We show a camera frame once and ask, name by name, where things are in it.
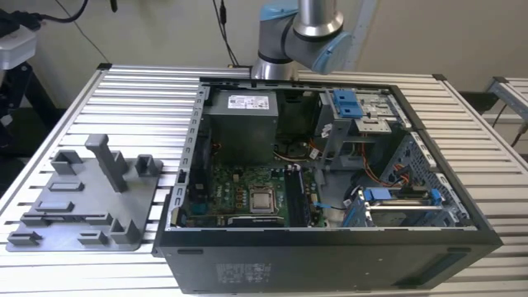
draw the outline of motherboard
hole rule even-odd
[[[324,226],[321,209],[313,206],[318,192],[312,169],[301,170],[302,187],[294,182],[293,188],[284,168],[214,164],[210,172],[209,199],[190,204],[188,227]],[[306,218],[297,218],[296,210]]]

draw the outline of gray block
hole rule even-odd
[[[77,152],[73,150],[60,150],[50,161],[50,166],[60,175],[74,175],[72,164],[82,163]]]
[[[84,143],[85,148],[92,151],[96,156],[100,169],[106,176],[108,182],[116,192],[124,192],[126,187],[126,182],[122,179],[122,164],[120,162],[121,158],[112,154],[108,148],[108,135],[106,134],[90,134],[88,140]]]
[[[109,230],[109,237],[116,241],[117,244],[130,244],[140,239],[140,231],[134,226],[133,221],[122,228],[118,220],[113,220],[112,227]]]
[[[48,189],[50,192],[77,192],[82,191],[84,184],[80,181],[73,183],[53,183]]]
[[[24,233],[13,232],[8,236],[8,242],[14,246],[37,246],[37,240],[41,240],[41,238],[34,231]]]
[[[133,166],[138,176],[158,176],[161,172],[161,166],[156,164],[152,155],[138,155]]]
[[[104,217],[88,217],[85,222],[92,226],[109,226],[112,224],[113,218],[109,213]]]
[[[70,201],[40,201],[38,206],[34,207],[37,212],[70,212],[73,203]]]
[[[85,246],[94,244],[105,245],[108,243],[108,237],[101,232],[101,230],[96,230],[96,231],[88,230],[80,232],[77,240]]]
[[[125,162],[125,160],[124,160],[124,157],[122,157],[121,152],[113,151],[113,152],[112,152],[112,155],[113,155],[114,166],[116,166],[116,168],[117,168],[118,173],[120,173],[120,174],[125,174],[125,172],[126,172],[128,169],[129,169],[129,166],[128,166],[128,164],[126,164],[126,162]]]
[[[41,216],[30,217],[26,214],[28,213],[24,213],[22,216],[20,217],[20,221],[24,223],[25,226],[30,227],[30,226],[49,225],[49,222]]]

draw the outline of small sticker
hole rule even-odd
[[[234,96],[229,97],[228,108],[237,108],[244,110],[245,109],[245,100],[242,98],[233,98]]]
[[[229,96],[228,108],[241,110],[268,110],[269,100],[266,96]]]
[[[314,160],[317,156],[318,156],[318,150],[316,148],[312,148],[310,158]]]

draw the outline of aluminum extrusion table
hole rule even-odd
[[[0,293],[20,293],[20,297],[181,294],[164,259],[153,258],[150,249],[161,204],[176,179],[200,76],[242,78],[248,70],[112,66],[96,71],[0,200]],[[352,72],[328,76],[300,72],[300,79],[400,87],[505,244],[432,291],[302,296],[528,296],[528,165],[450,84],[432,75]],[[125,157],[148,153],[164,161],[140,249],[8,252],[8,234],[53,172],[50,157],[58,149],[73,149],[89,157],[82,146],[89,133],[109,134],[110,149]]]
[[[528,121],[528,79],[493,77],[488,89],[508,104],[524,121]]]

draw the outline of power supply label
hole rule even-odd
[[[241,110],[268,110],[269,100],[266,96],[232,95],[228,99],[228,108]]]

